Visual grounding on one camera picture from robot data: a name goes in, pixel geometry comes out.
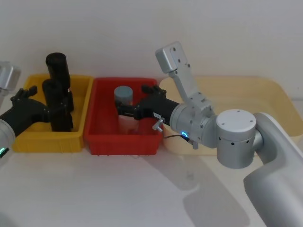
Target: blue led light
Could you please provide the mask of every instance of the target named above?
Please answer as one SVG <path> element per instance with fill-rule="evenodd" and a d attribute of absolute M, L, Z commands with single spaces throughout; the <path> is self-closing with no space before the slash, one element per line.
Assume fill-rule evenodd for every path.
<path fill-rule="evenodd" d="M 181 135 L 184 136 L 184 137 L 186 137 L 186 138 L 188 137 L 188 135 L 184 131 L 181 132 Z"/>

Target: tabletop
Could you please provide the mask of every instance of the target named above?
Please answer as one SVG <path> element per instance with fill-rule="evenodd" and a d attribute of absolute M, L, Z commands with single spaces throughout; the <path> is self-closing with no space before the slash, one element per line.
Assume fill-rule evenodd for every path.
<path fill-rule="evenodd" d="M 303 113 L 303 101 L 294 101 Z M 1 227 L 262 227 L 243 178 L 261 166 L 158 154 L 17 154 L 0 166 Z"/>

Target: yellow bin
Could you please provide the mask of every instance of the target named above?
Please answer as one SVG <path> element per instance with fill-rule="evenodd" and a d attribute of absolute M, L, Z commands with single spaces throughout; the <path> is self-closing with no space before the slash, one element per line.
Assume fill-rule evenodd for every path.
<path fill-rule="evenodd" d="M 27 79 L 24 88 L 33 85 L 38 87 L 38 93 L 31 97 L 32 99 L 45 104 L 42 83 L 49 78 L 49 74 L 36 74 Z M 16 138 L 13 150 L 26 153 L 80 152 L 84 147 L 83 129 L 93 80 L 94 78 L 90 76 L 71 76 L 74 100 L 74 111 L 71 113 L 74 125 L 72 132 L 52 132 L 50 123 L 38 122 Z"/>
<path fill-rule="evenodd" d="M 208 76 L 198 77 L 200 91 L 213 102 L 216 114 L 228 109 L 243 109 L 251 113 L 265 112 L 273 116 L 295 143 L 303 135 L 303 121 L 292 101 L 280 85 L 261 77 Z M 166 78 L 160 87 L 167 91 L 166 97 L 182 103 L 174 81 Z M 164 125 L 164 136 L 176 134 Z M 164 139 L 168 151 L 179 155 L 216 155 L 217 150 L 199 144 L 194 150 L 190 144 L 178 137 Z"/>

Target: gray lid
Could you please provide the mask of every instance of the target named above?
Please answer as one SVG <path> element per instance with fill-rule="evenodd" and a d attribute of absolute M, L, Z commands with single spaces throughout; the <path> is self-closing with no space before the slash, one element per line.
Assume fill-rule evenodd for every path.
<path fill-rule="evenodd" d="M 133 90 L 128 86 L 119 86 L 114 91 L 115 100 L 123 104 L 129 104 L 133 101 Z"/>

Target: red plastic tray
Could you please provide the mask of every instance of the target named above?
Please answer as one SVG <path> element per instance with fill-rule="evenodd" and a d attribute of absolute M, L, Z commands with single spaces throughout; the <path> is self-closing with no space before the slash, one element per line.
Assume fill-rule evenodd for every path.
<path fill-rule="evenodd" d="M 133 90 L 133 104 L 146 96 L 141 91 L 143 84 L 153 86 L 154 79 L 145 78 L 97 78 L 90 95 L 84 139 L 92 155 L 155 155 L 162 139 L 152 126 L 155 119 L 139 121 L 138 134 L 121 135 L 118 128 L 118 113 L 114 90 L 118 86 L 129 86 Z"/>

